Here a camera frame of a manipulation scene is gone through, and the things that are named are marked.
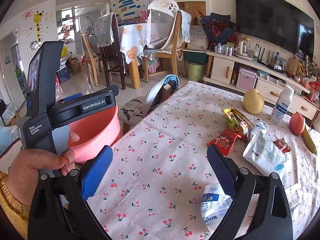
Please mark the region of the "yellow sleeve forearm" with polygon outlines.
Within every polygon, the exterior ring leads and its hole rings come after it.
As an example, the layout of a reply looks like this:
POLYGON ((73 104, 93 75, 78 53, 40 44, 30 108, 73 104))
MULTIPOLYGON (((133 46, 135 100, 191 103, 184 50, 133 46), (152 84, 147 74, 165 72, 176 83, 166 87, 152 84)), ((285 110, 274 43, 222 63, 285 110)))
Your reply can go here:
POLYGON ((17 232, 28 239, 28 219, 30 207, 20 203, 9 191, 6 178, 7 174, 1 172, 1 207, 17 232))

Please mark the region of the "person's left hand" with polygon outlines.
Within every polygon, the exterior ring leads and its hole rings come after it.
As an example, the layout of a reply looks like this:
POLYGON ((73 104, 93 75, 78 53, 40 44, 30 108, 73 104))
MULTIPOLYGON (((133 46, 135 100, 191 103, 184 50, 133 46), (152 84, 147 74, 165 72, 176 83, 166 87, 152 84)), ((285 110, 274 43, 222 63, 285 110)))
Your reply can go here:
POLYGON ((75 169, 75 154, 68 149, 62 155, 55 155, 39 148, 23 148, 13 161, 6 185, 10 193, 21 204, 31 206, 39 181, 39 170, 58 170, 66 176, 75 169))

